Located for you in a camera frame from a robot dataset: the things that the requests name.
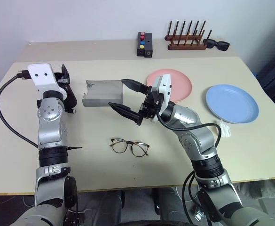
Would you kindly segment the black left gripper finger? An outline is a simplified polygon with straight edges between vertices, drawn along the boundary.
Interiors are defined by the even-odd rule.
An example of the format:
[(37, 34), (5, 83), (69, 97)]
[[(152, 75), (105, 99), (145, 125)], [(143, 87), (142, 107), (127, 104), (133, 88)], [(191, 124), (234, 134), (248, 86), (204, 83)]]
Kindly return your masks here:
[(64, 109), (67, 113), (75, 113), (74, 107), (77, 105), (77, 99), (70, 87), (70, 85), (63, 86), (63, 89), (66, 91), (66, 99), (63, 101)]
[(61, 83), (70, 84), (70, 75), (65, 67), (64, 64), (62, 64), (62, 76), (61, 76)]

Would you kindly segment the tortoiseshell clear eyeglasses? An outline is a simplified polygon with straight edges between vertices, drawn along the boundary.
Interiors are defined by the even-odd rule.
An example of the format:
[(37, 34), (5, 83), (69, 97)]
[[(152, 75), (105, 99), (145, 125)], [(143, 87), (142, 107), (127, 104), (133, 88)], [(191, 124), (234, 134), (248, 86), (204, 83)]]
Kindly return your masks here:
[(121, 138), (112, 138), (110, 147), (115, 153), (124, 153), (129, 150), (135, 157), (148, 156), (149, 145), (143, 142), (128, 141)]

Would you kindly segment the white crumpled tissue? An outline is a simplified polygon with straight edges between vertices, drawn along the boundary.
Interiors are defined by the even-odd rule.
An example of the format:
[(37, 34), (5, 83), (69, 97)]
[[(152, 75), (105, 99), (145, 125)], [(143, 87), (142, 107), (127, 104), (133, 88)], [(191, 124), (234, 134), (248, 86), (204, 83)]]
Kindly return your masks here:
[(215, 121), (215, 123), (221, 128), (221, 137), (229, 138), (232, 136), (230, 127), (223, 120)]

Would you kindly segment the brown wooden dish rack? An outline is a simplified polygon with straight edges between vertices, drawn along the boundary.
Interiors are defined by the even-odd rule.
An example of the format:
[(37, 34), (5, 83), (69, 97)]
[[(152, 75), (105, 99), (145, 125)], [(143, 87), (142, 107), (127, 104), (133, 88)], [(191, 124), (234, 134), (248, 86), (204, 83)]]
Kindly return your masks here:
[(175, 23), (172, 20), (169, 22), (167, 34), (164, 37), (165, 41), (168, 41), (168, 50), (205, 50), (207, 45), (203, 43), (204, 26), (206, 20), (200, 24), (198, 20), (193, 26), (193, 21), (189, 23), (183, 21), (179, 26), (179, 20)]

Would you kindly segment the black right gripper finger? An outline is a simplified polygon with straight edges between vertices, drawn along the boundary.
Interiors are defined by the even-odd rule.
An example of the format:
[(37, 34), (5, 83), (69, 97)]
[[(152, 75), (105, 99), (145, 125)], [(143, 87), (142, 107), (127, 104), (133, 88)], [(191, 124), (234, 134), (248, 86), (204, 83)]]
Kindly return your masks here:
[(135, 91), (135, 92), (140, 92), (143, 93), (145, 95), (147, 95), (150, 90), (151, 87), (146, 86), (138, 81), (132, 80), (132, 79), (122, 79), (121, 82), (127, 86), (129, 89)]
[(138, 126), (140, 126), (142, 122), (142, 119), (140, 118), (140, 114), (132, 111), (129, 107), (122, 104), (112, 103), (112, 102), (108, 102), (108, 104), (118, 114), (134, 121)]

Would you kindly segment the black sunglasses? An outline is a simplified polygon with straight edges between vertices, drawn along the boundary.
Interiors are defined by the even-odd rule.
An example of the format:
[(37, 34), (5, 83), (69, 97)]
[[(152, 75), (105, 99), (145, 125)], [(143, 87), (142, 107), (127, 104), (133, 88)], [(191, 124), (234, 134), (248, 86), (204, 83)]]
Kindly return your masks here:
[(213, 39), (204, 39), (203, 43), (207, 48), (216, 47), (220, 51), (227, 51), (229, 46), (230, 46), (230, 43), (228, 43), (228, 42), (216, 41), (216, 40), (213, 40)]

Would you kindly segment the pink plate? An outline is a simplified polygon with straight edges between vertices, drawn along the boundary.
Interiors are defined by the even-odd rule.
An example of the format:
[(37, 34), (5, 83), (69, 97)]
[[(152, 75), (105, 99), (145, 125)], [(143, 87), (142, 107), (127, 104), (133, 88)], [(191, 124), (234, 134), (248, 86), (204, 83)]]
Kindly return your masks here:
[(192, 91), (192, 83), (190, 79), (182, 72), (174, 69), (159, 69), (152, 72), (148, 77), (147, 86), (153, 86), (156, 77), (164, 74), (171, 75), (172, 92), (170, 100), (172, 102), (180, 102), (186, 99)]

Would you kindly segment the black box with coloured buttons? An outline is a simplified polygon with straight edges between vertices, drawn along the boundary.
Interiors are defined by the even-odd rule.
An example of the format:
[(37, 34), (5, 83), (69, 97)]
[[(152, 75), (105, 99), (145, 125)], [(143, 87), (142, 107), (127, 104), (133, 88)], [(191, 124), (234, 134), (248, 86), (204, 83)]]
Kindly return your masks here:
[(136, 54), (138, 57), (143, 57), (145, 54), (145, 32), (138, 32)]

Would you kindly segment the grey metal tray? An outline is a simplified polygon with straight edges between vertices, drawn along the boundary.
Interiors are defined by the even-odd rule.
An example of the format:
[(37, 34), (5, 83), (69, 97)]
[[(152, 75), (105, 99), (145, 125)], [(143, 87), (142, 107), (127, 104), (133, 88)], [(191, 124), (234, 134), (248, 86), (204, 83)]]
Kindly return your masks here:
[(83, 94), (84, 107), (106, 107), (109, 103), (123, 104), (121, 80), (86, 80), (87, 93)]

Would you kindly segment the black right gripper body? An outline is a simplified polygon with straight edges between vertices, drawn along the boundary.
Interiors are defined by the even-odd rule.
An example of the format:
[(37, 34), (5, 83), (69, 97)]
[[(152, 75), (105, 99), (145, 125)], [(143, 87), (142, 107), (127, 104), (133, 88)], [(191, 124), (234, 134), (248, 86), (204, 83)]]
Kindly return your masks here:
[(160, 111), (163, 103), (163, 94), (159, 94), (156, 91), (152, 91), (152, 87), (149, 86), (144, 102), (139, 109), (138, 124), (141, 125), (143, 119), (153, 119), (156, 116), (157, 110)]

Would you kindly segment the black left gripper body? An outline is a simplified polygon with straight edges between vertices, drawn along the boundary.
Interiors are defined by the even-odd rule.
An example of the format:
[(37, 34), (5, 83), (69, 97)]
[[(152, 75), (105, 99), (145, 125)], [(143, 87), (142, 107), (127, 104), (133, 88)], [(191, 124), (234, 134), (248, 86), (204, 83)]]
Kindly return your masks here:
[(70, 76), (68, 73), (54, 73), (55, 79), (59, 87), (63, 88), (65, 91), (68, 91), (70, 84)]

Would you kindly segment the blue plate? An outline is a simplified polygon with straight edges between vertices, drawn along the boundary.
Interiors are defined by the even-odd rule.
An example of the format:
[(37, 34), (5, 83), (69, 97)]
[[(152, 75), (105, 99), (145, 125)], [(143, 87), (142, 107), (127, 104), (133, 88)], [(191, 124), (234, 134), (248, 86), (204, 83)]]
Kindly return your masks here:
[(255, 99), (243, 89), (233, 85), (219, 84), (210, 87), (205, 100), (215, 116), (232, 124), (251, 123), (259, 115)]

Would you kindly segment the dark grey rounded shape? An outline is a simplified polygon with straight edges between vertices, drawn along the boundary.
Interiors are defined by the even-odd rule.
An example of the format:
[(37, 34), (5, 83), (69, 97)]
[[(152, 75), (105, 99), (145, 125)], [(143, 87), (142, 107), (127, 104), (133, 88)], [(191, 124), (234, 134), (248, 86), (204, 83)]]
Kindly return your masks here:
[(188, 222), (181, 199), (172, 187), (153, 188), (152, 199), (161, 221)]

